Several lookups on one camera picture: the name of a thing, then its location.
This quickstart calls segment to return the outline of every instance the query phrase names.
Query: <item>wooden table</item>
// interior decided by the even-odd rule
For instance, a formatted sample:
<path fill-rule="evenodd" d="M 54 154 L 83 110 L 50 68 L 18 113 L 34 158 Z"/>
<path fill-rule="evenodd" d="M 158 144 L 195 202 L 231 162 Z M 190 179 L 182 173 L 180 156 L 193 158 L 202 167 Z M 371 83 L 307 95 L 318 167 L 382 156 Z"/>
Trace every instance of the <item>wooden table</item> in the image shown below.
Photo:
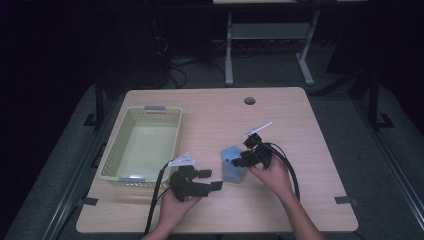
<path fill-rule="evenodd" d="M 244 103 L 246 97 L 256 100 Z M 212 169 L 208 181 L 222 180 L 220 151 L 230 146 L 245 149 L 241 135 L 272 121 L 259 132 L 264 142 L 279 145 L 295 169 L 301 202 L 320 231 L 351 232 L 358 223 L 350 204 L 337 204 L 346 196 L 307 96 L 301 88 L 224 88 L 131 91 L 119 112 L 110 139 L 117 133 L 126 108 L 137 105 L 181 107 L 179 152 L 190 152 L 196 169 Z M 109 140 L 105 152 L 111 147 Z M 77 229 L 94 232 L 143 232 L 151 190 L 117 187 L 98 178 L 84 205 Z M 160 206 L 157 206 L 152 227 Z M 289 220 L 277 198 L 250 172 L 241 184 L 224 183 L 186 216 L 175 233 L 290 232 Z"/>

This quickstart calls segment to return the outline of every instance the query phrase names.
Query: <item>person's left hand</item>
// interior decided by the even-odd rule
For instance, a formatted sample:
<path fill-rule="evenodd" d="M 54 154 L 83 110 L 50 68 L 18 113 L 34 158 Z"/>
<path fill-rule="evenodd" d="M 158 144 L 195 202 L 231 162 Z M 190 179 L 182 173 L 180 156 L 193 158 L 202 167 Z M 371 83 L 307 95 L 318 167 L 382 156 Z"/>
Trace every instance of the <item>person's left hand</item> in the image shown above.
<path fill-rule="evenodd" d="M 172 230 L 184 219 L 185 215 L 190 211 L 192 207 L 194 207 L 202 198 L 193 197 L 185 202 L 180 202 L 177 198 L 175 198 L 172 190 L 167 190 L 162 195 L 162 202 L 160 205 L 160 215 L 159 221 L 156 225 L 155 229 L 148 234 L 149 237 L 153 237 L 152 235 L 158 236 L 159 238 L 152 239 L 162 239 L 171 234 Z"/>

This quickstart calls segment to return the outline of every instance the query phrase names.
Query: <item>white tag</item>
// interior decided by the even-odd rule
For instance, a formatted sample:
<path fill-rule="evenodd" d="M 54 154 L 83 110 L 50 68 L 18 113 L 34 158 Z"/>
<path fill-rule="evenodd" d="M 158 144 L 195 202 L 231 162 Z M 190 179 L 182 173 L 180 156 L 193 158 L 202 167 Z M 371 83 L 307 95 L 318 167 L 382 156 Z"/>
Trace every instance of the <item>white tag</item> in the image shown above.
<path fill-rule="evenodd" d="M 271 121 L 269 121 L 268 123 L 265 123 L 264 125 L 262 125 L 262 126 L 259 126 L 259 127 L 257 127 L 257 128 L 252 128 L 252 129 L 250 129 L 250 131 L 248 131 L 247 133 L 245 133 L 245 134 L 243 134 L 243 135 L 241 135 L 242 137 L 248 137 L 249 135 L 251 135 L 251 134 L 254 134 L 255 132 L 258 132 L 259 130 L 262 130 L 262 129 L 264 129 L 264 128 L 266 128 L 266 127 L 268 127 L 269 125 L 271 125 L 272 124 L 272 122 Z"/>
<path fill-rule="evenodd" d="M 191 156 L 189 152 L 184 153 L 181 157 L 178 157 L 168 163 L 169 167 L 189 166 L 194 165 L 196 160 Z"/>

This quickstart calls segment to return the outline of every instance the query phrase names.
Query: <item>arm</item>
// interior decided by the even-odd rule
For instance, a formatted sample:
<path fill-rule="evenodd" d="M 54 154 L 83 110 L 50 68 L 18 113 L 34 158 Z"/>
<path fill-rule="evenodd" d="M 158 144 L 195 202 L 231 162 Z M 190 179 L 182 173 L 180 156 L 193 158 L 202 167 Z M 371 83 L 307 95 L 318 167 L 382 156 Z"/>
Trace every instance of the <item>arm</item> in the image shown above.
<path fill-rule="evenodd" d="M 255 166 L 250 167 L 249 170 L 277 195 L 289 217 L 297 240 L 324 239 L 294 194 L 289 173 L 280 159 L 274 157 L 266 170 Z"/>
<path fill-rule="evenodd" d="M 184 219 L 185 215 L 196 205 L 201 198 L 195 197 L 185 202 L 180 202 L 174 197 L 172 191 L 166 191 L 162 196 L 159 221 L 156 227 L 143 240 L 166 239 L 175 227 Z"/>

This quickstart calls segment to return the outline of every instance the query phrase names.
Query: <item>yellow basket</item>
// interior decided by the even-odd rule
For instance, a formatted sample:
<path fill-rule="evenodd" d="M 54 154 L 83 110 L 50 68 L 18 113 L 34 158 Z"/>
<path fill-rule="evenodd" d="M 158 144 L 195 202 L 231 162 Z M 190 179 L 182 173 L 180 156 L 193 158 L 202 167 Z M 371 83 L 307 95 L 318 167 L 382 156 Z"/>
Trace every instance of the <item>yellow basket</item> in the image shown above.
<path fill-rule="evenodd" d="M 100 178 L 113 185 L 155 186 L 162 167 L 177 157 L 181 117 L 177 107 L 129 107 L 105 153 Z M 165 170 L 161 186 L 167 186 L 173 170 Z"/>

